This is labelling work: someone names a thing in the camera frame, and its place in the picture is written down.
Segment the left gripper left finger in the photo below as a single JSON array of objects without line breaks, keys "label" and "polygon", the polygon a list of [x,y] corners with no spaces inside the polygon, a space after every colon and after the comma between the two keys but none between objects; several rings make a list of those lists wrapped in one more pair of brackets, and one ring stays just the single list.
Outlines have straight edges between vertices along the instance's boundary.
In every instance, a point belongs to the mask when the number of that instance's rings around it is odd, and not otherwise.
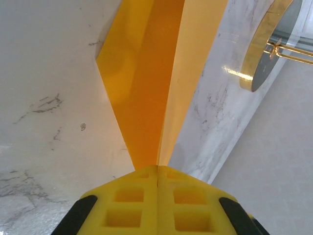
[{"label": "left gripper left finger", "polygon": [[54,235],[155,235],[157,170],[151,165],[84,193]]}]

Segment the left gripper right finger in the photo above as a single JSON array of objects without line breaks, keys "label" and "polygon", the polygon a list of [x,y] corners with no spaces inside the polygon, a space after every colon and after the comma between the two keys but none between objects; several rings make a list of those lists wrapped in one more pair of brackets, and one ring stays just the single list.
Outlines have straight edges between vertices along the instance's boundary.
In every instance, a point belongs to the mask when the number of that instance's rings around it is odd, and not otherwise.
[{"label": "left gripper right finger", "polygon": [[158,167],[157,234],[263,235],[237,199],[167,166]]}]

